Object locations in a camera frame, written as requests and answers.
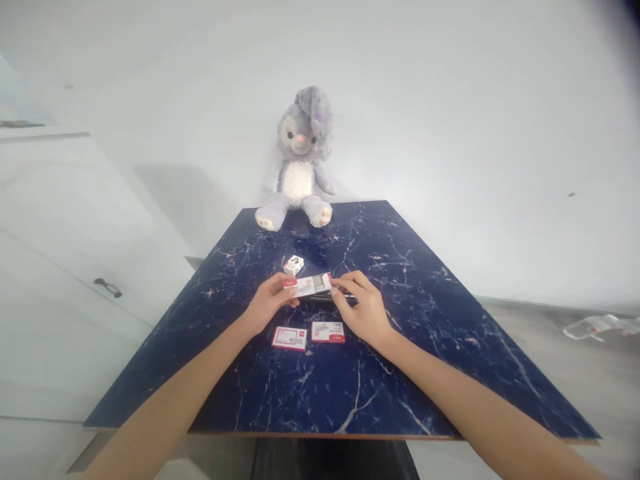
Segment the table edge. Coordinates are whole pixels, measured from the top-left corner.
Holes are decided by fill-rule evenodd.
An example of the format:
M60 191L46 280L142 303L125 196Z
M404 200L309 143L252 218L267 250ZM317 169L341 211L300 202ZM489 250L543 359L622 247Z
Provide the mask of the table edge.
M117 428L83 427L84 430L96 433L115 432ZM260 432L260 431L211 431L189 430L194 435L226 435L230 437L256 438L300 438L300 439L348 439L348 440L422 440L422 441L466 441L460 436L446 435L395 435L368 433L297 433L297 432ZM598 439L561 438L567 445L592 445L600 447Z

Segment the hand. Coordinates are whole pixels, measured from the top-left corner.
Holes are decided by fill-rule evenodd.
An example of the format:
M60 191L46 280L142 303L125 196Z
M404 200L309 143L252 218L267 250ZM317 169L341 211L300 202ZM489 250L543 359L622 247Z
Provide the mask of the hand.
M280 307L288 305L296 308L300 305L300 300L293 298L295 288L284 290L282 283L286 280L295 280L295 277L278 272L262 282L247 310L238 319L252 337L265 329Z
M395 332L389 324L380 290L360 270L331 279L331 284L350 291L358 300L358 304L352 307L340 290L331 288L333 302L345 323L358 337L378 350L380 344Z

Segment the finger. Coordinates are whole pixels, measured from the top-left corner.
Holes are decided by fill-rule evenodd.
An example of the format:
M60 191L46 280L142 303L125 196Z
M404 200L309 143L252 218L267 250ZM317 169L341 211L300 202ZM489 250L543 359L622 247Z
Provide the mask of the finger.
M368 291L369 293L377 293L377 292L379 292L379 290L375 286L373 286L371 281L368 278L366 278L365 274L362 273L360 270L354 270L352 272L345 273L340 278L345 279L345 280L353 280L354 282L356 282L358 285L360 285L362 288L364 288L364 290Z
M264 282L262 282L262 284L268 287L272 287L274 285L282 286L282 282L287 280L296 280L296 278L293 275L287 275L284 272L276 272L272 276L270 276L268 279L266 279Z
M284 289L273 296L273 300L277 302L278 306L282 307L288 303L289 300L295 295L296 288Z
M347 299L345 298L345 296L336 287L332 287L330 292L331 292L331 298L333 298L333 302L335 303L335 306L338 307L338 310L340 311L340 315L342 315L343 320L346 322L351 320L353 311L351 310L351 306L349 305L349 302L347 302Z
M360 301L363 296L367 293L364 288L360 287L353 280L345 280L345 279L331 279L332 285L337 285L338 287L344 287L349 290L354 296Z

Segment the gray bunny ear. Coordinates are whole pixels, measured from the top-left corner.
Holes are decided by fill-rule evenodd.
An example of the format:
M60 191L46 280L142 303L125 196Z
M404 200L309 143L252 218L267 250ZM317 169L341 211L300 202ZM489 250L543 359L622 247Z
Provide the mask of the gray bunny ear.
M333 112L327 94L316 86L300 90L295 102L311 118L311 129L318 137L326 137L333 129Z

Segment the white bunny belly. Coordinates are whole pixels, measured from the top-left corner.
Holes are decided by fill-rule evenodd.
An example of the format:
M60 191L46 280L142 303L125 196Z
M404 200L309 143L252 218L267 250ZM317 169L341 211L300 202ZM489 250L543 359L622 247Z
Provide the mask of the white bunny belly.
M299 207L302 200L313 194L313 164L291 162L283 173L280 191L290 205Z

